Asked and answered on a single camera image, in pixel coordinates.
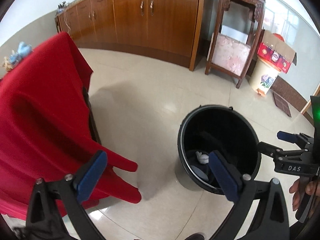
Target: bucket rim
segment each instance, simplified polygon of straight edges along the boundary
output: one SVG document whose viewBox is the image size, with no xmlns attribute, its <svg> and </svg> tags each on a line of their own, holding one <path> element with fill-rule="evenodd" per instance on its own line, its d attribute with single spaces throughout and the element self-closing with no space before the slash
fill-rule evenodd
<svg viewBox="0 0 320 240">
<path fill-rule="evenodd" d="M 221 188 L 217 188 L 217 187 L 214 187 L 214 186 L 206 183 L 199 176 L 196 175 L 196 173 L 191 169 L 191 166 L 189 165 L 188 160 L 186 159 L 185 150 L 184 150 L 184 146 L 183 146 L 183 143 L 184 143 L 183 137 L 184 137 L 185 129 L 186 129 L 186 126 L 188 125 L 191 117 L 193 117 L 194 115 L 198 114 L 201 111 L 204 111 L 207 109 L 212 109 L 212 108 L 221 109 L 221 110 L 225 110 L 225 111 L 232 111 L 233 114 L 235 114 L 237 117 L 239 117 L 251 130 L 256 144 L 259 143 L 259 139 L 258 139 L 258 136 L 257 136 L 255 130 L 253 129 L 252 125 L 248 122 L 248 120 L 244 116 L 242 116 L 240 113 L 235 111 L 232 106 L 227 107 L 227 106 L 222 106 L 222 105 L 204 105 L 204 106 L 200 105 L 198 108 L 192 110 L 189 114 L 187 114 L 187 116 L 183 119 L 183 121 L 180 125 L 179 134 L 178 134 L 178 152 L 179 152 L 179 158 L 180 158 L 180 161 L 182 163 L 183 168 L 185 169 L 187 174 L 190 176 L 190 178 L 198 186 L 202 187 L 203 189 L 205 189 L 206 191 L 209 191 L 211 193 L 224 195 Z M 260 164 L 261 164 L 261 153 L 259 151 L 257 151 L 257 155 L 258 155 L 257 164 L 256 164 L 256 167 L 254 169 L 253 174 L 251 175 L 251 177 L 253 179 L 257 176 L 259 168 L 260 168 Z"/>
</svg>

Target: blue gripper pad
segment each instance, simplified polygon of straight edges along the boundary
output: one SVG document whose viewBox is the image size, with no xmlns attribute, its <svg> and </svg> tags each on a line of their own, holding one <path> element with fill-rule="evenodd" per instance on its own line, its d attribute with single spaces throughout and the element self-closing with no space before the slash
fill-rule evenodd
<svg viewBox="0 0 320 240">
<path fill-rule="evenodd" d="M 209 167 L 217 179 L 223 193 L 229 201 L 236 203 L 239 200 L 239 188 L 236 180 L 228 172 L 223 162 L 218 155 L 221 155 L 217 151 L 213 151 L 209 154 Z"/>
<path fill-rule="evenodd" d="M 77 200 L 79 203 L 89 199 L 92 191 L 94 190 L 107 166 L 107 160 L 108 157 L 106 152 L 99 151 L 89 161 L 90 166 L 86 167 L 87 170 L 84 174 L 82 174 L 81 180 L 74 185 L 77 191 Z"/>
<path fill-rule="evenodd" d="M 279 131 L 277 133 L 277 138 L 279 140 L 290 142 L 290 143 L 296 143 L 297 142 L 297 136 L 295 134 L 292 134 L 292 133 Z"/>
</svg>

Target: white floral trash can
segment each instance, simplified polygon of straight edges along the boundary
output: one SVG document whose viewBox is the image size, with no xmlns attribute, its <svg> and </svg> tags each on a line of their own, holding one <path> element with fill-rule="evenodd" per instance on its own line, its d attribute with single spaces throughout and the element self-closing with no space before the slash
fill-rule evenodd
<svg viewBox="0 0 320 240">
<path fill-rule="evenodd" d="M 265 96 L 280 72 L 279 68 L 258 57 L 249 85 L 258 94 Z"/>
</svg>

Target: red tablecloth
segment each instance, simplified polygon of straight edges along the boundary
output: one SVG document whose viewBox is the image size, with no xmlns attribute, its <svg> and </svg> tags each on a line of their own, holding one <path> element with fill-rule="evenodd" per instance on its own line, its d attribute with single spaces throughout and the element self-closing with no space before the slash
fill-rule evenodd
<svg viewBox="0 0 320 240">
<path fill-rule="evenodd" d="M 91 139 L 82 88 L 92 69 L 67 33 L 45 41 L 0 82 L 0 213 L 26 218 L 35 180 L 60 180 L 75 173 L 98 150 L 108 166 L 85 208 L 114 196 L 138 203 L 137 188 L 112 170 L 136 171 L 137 164 Z M 59 204 L 62 215 L 63 206 Z"/>
</svg>

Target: cardboard flap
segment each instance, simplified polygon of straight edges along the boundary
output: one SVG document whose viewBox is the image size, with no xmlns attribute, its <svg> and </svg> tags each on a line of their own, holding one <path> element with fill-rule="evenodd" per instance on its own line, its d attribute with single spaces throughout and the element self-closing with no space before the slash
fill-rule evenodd
<svg viewBox="0 0 320 240">
<path fill-rule="evenodd" d="M 284 57 L 290 63 L 297 64 L 297 54 L 291 49 L 285 42 L 278 39 L 270 31 L 265 30 L 262 38 L 262 42 L 268 47 L 274 49 L 282 57 Z"/>
</svg>

